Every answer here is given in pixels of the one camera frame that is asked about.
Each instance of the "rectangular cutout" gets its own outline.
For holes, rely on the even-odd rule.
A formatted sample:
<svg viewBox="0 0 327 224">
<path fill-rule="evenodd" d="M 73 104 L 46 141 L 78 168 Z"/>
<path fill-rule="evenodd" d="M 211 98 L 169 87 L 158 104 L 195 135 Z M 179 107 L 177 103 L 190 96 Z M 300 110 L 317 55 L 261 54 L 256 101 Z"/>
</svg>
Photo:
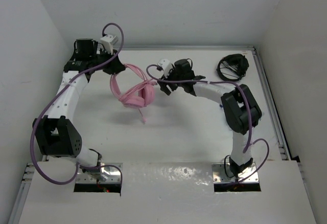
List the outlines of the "rectangular cutout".
<svg viewBox="0 0 327 224">
<path fill-rule="evenodd" d="M 104 163 L 115 165 L 123 171 L 122 163 Z M 74 192 L 104 192 L 120 193 L 121 192 L 121 174 L 114 167 L 104 167 L 99 171 L 96 177 L 92 174 L 84 173 L 79 169 L 75 181 Z"/>
<path fill-rule="evenodd" d="M 254 173 L 250 178 L 246 179 L 236 185 L 232 185 L 235 182 L 235 177 L 228 177 L 225 173 L 224 163 L 212 164 L 213 179 L 214 179 L 214 192 L 260 192 L 260 182 L 258 173 Z M 239 179 L 245 178 L 251 175 L 256 170 L 255 163 L 251 167 L 245 169 L 239 174 Z M 232 175 L 229 170 L 229 163 L 226 163 L 226 172 L 228 175 Z"/>
</svg>

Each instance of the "white tabletop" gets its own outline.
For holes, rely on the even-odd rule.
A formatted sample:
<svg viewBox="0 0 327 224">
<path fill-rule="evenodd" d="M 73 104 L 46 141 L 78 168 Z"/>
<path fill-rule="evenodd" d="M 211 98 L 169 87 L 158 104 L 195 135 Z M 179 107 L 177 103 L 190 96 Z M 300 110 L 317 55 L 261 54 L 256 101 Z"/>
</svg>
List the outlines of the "white tabletop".
<svg viewBox="0 0 327 224">
<path fill-rule="evenodd" d="M 123 51 L 123 63 L 136 64 L 143 70 L 161 58 L 171 62 L 182 58 L 193 60 L 196 75 L 208 80 L 221 80 L 215 70 L 221 58 L 244 54 L 249 69 L 240 83 L 247 84 L 259 104 L 263 117 L 254 129 L 254 138 L 265 138 L 271 147 L 269 159 L 281 160 L 277 139 L 251 51 L 175 50 Z M 153 72 L 161 77 L 154 68 Z M 107 162 L 217 162 L 231 153 L 232 131 L 224 111 L 205 98 L 194 97 L 178 88 L 170 96 L 156 86 L 154 103 L 142 108 L 147 123 L 137 109 L 124 107 L 111 93 L 110 76 L 103 72 L 92 75 L 77 105 L 74 125 L 84 145 L 99 151 Z M 118 75 L 118 84 L 126 91 L 141 80 L 131 71 Z M 257 143 L 252 154 L 260 162 L 266 154 L 264 144 Z"/>
<path fill-rule="evenodd" d="M 51 177 L 71 177 L 68 161 L 42 162 Z M 295 161 L 268 161 L 261 192 L 215 193 L 210 163 L 124 163 L 122 196 L 73 192 L 33 177 L 20 224 L 314 224 Z"/>
</svg>

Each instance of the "headphone cushion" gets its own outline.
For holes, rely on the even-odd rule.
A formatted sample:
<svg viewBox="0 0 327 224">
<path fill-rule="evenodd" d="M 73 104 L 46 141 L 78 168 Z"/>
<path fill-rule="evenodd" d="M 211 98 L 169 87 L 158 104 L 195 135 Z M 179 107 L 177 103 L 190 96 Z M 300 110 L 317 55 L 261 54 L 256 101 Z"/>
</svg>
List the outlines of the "headphone cushion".
<svg viewBox="0 0 327 224">
<path fill-rule="evenodd" d="M 129 108 L 142 108 L 145 106 L 145 100 L 137 95 L 133 95 L 125 102 L 125 106 Z"/>
<path fill-rule="evenodd" d="M 147 106 L 154 101 L 155 90 L 152 85 L 148 84 L 138 92 L 138 96 L 143 98 L 144 106 Z"/>
</svg>

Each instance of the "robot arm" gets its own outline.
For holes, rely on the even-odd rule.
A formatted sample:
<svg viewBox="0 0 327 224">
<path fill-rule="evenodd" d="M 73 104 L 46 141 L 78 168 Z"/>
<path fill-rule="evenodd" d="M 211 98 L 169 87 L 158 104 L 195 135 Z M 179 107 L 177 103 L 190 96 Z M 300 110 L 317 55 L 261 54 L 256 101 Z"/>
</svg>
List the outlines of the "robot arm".
<svg viewBox="0 0 327 224">
<path fill-rule="evenodd" d="M 78 73 L 105 62 L 116 53 L 112 48 L 117 41 L 116 36 L 106 35 L 100 41 L 105 48 L 100 51 L 98 42 L 92 39 L 78 39 L 74 43 L 74 53 L 64 67 L 58 92 L 66 85 L 69 87 L 44 114 L 36 129 L 35 136 L 43 155 L 63 157 L 87 167 L 97 166 L 100 155 L 82 144 L 82 138 L 73 125 L 78 100 L 92 73 L 81 75 L 72 83 L 69 81 Z M 102 70 L 110 75 L 117 74 L 125 70 L 125 66 L 116 57 Z"/>
<path fill-rule="evenodd" d="M 192 66 L 187 59 L 182 59 L 172 65 L 167 59 L 163 59 L 158 63 L 159 70 L 164 72 L 161 80 L 182 81 L 182 80 L 201 80 L 205 77 L 195 76 Z M 227 124 L 233 130 L 233 145 L 230 156 L 230 170 L 237 176 L 247 167 L 252 165 L 253 158 L 251 151 L 248 149 L 243 152 L 248 138 L 248 113 L 244 105 L 244 100 L 238 89 L 230 92 L 221 85 L 186 82 L 186 83 L 164 83 L 158 82 L 160 90 L 170 95 L 171 91 L 177 89 L 178 86 L 183 87 L 184 91 L 197 97 L 205 97 L 221 104 L 224 108 Z M 252 126 L 257 126 L 262 112 L 256 103 L 248 86 L 241 84 L 242 91 L 248 101 L 250 113 L 252 117 Z"/>
</svg>

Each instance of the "pink headphones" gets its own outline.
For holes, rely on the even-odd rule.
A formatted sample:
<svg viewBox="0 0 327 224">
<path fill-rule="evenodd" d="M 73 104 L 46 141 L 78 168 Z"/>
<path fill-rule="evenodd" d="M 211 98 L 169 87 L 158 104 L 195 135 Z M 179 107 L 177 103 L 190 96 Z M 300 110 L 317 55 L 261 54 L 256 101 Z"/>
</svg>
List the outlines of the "pink headphones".
<svg viewBox="0 0 327 224">
<path fill-rule="evenodd" d="M 146 107 L 154 101 L 155 90 L 153 88 L 157 83 L 149 80 L 146 74 L 137 66 L 133 64 L 124 64 L 126 68 L 131 69 L 137 74 L 143 82 L 130 88 L 126 93 L 122 95 L 116 80 L 116 75 L 110 77 L 110 89 L 113 95 L 120 101 L 125 107 L 137 108 L 142 115 L 142 119 L 145 122 L 145 118 L 140 110 L 142 107 Z"/>
</svg>

